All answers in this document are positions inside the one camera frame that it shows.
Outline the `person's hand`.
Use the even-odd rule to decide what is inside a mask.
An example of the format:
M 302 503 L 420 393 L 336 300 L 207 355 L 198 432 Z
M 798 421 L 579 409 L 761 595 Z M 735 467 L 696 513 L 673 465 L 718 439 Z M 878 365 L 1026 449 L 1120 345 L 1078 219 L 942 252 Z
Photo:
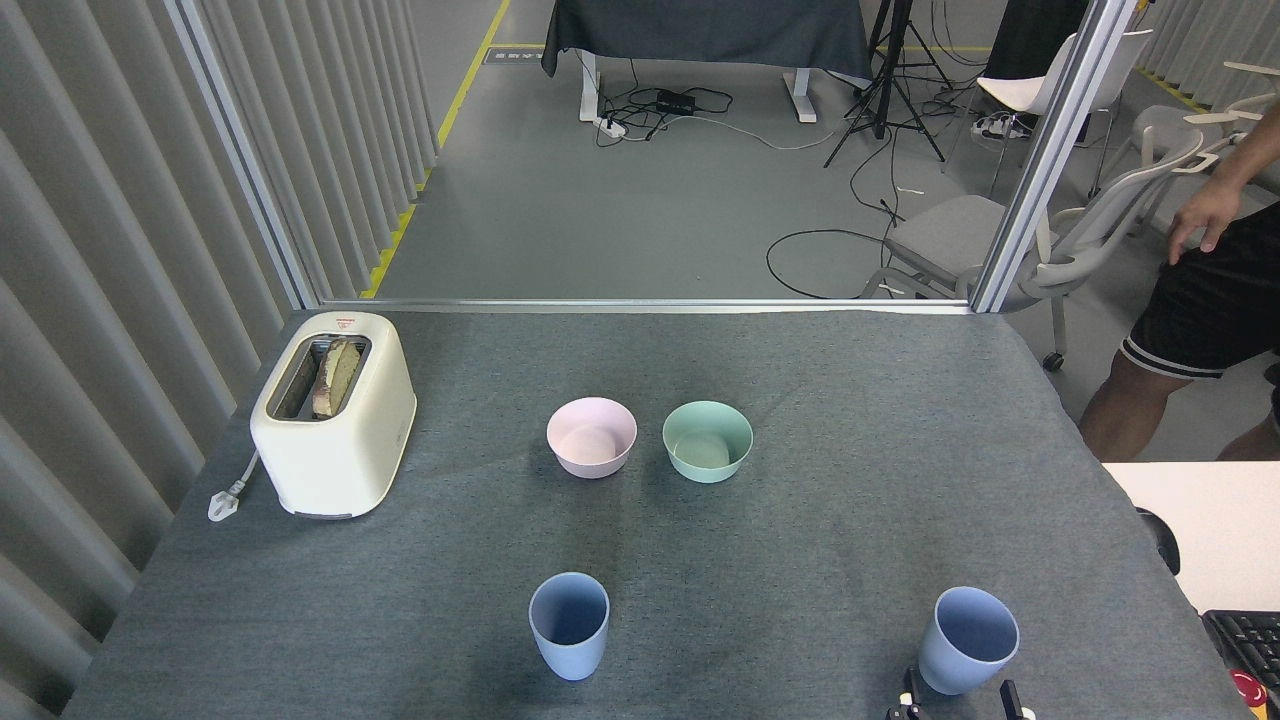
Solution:
M 1212 252 L 1242 205 L 1239 184 L 1206 183 L 1175 213 L 1167 233 L 1167 264 L 1175 266 L 1187 251 L 1187 241 L 1201 231 L 1198 250 Z

